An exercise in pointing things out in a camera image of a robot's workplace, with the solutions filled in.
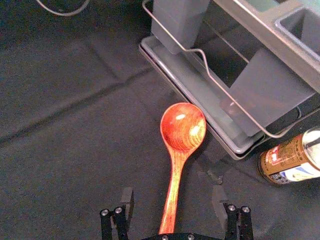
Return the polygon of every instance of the dish rack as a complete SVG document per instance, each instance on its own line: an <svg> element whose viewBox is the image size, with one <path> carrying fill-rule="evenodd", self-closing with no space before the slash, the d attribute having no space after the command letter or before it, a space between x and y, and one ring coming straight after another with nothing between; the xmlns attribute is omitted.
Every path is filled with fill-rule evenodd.
<svg viewBox="0 0 320 240"><path fill-rule="evenodd" d="M293 123L276 133L270 132L246 109L248 106L243 104L243 101L239 101L241 96L233 94L231 89L210 69L205 52L200 48L185 48L149 10L147 7L147 3L149 2L151 0L144 0L142 2L143 9L182 52L172 54L155 36L150 36L142 40L140 44L141 53L171 83L176 92L181 94L186 101L197 105L203 111L207 119L209 131L233 159L240 160L245 158L255 147L270 138L278 139L283 137L296 124L320 110L318 107L302 116L299 107L296 107L295 109L298 114L297 119ZM233 48L217 30L212 26L209 26L209 28L237 52L247 64L250 62ZM265 50L260 51L260 55L262 56L269 56L268 54ZM307 86L304 92L305 96L302 97L305 99L306 96L309 98L314 94L313 90ZM201 93L201 97L196 97L197 94L195 93ZM230 117L230 112L227 114L226 107L222 108L222 101L226 102L228 106L233 106L233 110L240 111L241 114L237 114L244 121L251 121L250 124L253 124L259 131L253 131L252 134L248 135L248 132L246 133L239 126L239 123Z"/></svg>

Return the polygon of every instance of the drip tray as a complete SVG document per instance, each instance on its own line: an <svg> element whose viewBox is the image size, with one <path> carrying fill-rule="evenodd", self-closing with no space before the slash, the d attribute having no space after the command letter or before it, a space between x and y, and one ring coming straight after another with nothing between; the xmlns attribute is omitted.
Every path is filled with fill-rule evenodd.
<svg viewBox="0 0 320 240"><path fill-rule="evenodd" d="M263 139L262 132L247 136L221 109L220 102L226 95L208 77L203 61L195 53L173 55L155 36L143 39L140 47L178 92L203 111L213 136L235 160L245 157ZM211 75L229 89L216 74Z"/></svg>

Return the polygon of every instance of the gray plastic container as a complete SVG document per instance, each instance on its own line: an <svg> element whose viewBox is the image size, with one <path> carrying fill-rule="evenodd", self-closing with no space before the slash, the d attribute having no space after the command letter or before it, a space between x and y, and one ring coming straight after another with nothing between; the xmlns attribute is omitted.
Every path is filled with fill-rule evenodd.
<svg viewBox="0 0 320 240"><path fill-rule="evenodd" d="M210 0L154 0L153 15L189 49L195 43L209 2ZM182 51L154 20L151 31L172 54Z"/></svg>

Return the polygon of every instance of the wooden spoon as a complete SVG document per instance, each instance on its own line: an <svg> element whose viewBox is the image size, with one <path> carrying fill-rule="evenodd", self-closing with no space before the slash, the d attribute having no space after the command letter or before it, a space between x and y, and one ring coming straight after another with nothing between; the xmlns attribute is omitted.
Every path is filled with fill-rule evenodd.
<svg viewBox="0 0 320 240"><path fill-rule="evenodd" d="M160 130L171 157L172 170L159 234L171 234L175 229L182 170L189 156L205 138L206 119L195 105L181 102L170 106L165 111Z"/></svg>

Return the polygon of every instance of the screw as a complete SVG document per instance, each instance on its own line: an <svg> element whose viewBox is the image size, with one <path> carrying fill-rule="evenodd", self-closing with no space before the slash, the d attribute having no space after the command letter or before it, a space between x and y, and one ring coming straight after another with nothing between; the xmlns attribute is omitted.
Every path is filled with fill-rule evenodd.
<svg viewBox="0 0 320 240"><path fill-rule="evenodd" d="M234 210L236 210L236 207L235 207L235 205L230 205L230 206L228 206L228 209L230 211L234 211Z"/></svg>
<svg viewBox="0 0 320 240"><path fill-rule="evenodd" d="M116 214L119 214L122 212L122 207L117 207L114 211Z"/></svg>
<svg viewBox="0 0 320 240"><path fill-rule="evenodd" d="M101 212L102 216L106 216L109 213L108 209L105 209Z"/></svg>
<svg viewBox="0 0 320 240"><path fill-rule="evenodd" d="M244 206L244 207L242 208L242 211L243 211L244 213L249 213L249 212L250 212L250 208L248 208L247 206Z"/></svg>
<svg viewBox="0 0 320 240"><path fill-rule="evenodd" d="M195 240L195 236L193 234L188 235L188 240Z"/></svg>

